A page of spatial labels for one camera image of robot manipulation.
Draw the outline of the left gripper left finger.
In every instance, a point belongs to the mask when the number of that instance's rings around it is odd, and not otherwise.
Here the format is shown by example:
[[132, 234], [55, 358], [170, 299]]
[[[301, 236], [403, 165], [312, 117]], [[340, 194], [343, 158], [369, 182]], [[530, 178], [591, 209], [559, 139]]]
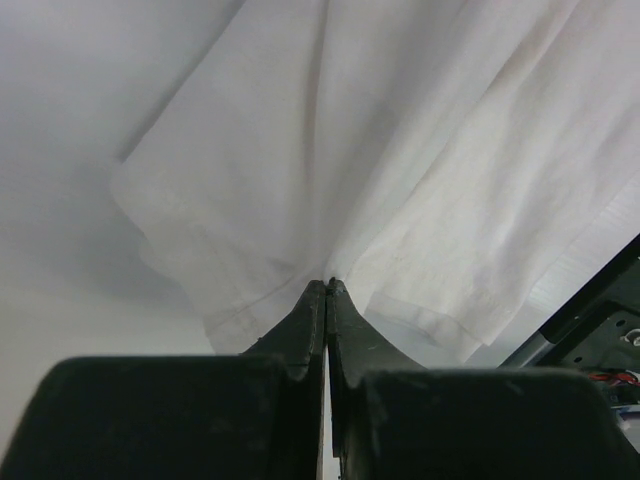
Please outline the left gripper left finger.
[[232, 356], [77, 357], [55, 365], [1, 465], [5, 479], [316, 479], [325, 285]]

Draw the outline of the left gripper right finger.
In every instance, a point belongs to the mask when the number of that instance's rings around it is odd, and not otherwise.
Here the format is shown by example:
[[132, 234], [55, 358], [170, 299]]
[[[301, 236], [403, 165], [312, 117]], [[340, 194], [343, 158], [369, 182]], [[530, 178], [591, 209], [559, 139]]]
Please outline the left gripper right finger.
[[427, 369], [326, 297], [333, 449], [345, 479], [631, 479], [603, 394], [557, 368]]

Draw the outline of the white and green t shirt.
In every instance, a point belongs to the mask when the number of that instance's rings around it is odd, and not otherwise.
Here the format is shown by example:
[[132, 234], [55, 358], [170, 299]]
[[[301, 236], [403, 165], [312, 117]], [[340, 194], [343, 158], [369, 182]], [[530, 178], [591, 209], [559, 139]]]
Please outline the white and green t shirt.
[[334, 278], [466, 360], [638, 169], [635, 1], [247, 1], [111, 188], [216, 352]]

